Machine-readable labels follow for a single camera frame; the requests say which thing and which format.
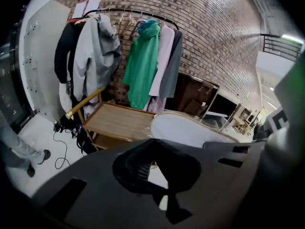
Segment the green hoodie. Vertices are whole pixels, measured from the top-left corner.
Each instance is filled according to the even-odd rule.
[[[149,100],[149,91],[157,72],[160,26],[152,23],[147,29],[138,30],[133,42],[123,78],[129,85],[128,100],[131,108],[143,109]]]

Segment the metal railing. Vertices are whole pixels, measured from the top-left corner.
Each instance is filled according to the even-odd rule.
[[[283,58],[296,61],[301,52],[302,45],[280,36],[261,34],[264,37],[263,52],[271,53]]]

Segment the paper on wall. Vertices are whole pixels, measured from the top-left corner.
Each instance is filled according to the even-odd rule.
[[[96,10],[99,8],[101,0],[89,0],[85,13],[89,12],[90,10]]]
[[[76,4],[72,19],[82,17],[86,3],[87,1]]]

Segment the black jacket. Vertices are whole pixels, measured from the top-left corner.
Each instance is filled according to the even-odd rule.
[[[81,26],[74,25],[74,23],[67,24],[62,31],[61,38],[58,41],[54,58],[54,70],[60,83],[67,82],[67,55],[69,52],[68,71],[71,79],[73,79],[75,49],[81,29]]]

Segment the metal clothes rail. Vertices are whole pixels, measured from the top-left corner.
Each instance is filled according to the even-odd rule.
[[[85,13],[84,17],[86,17],[89,13],[92,13],[92,12],[97,12],[97,13],[100,13],[100,12],[130,12],[130,13],[138,13],[141,15],[143,14],[143,15],[147,15],[147,16],[154,17],[154,18],[163,20],[165,22],[171,23],[177,28],[177,30],[179,30],[178,25],[173,20],[170,20],[169,18],[158,15],[158,14],[149,13],[149,12],[142,11],[142,10],[120,9],[120,8],[97,9],[97,10],[91,10],[91,11]]]
[[[302,45],[280,36],[261,34],[264,37],[263,52],[271,53],[292,61],[296,61],[301,53]]]

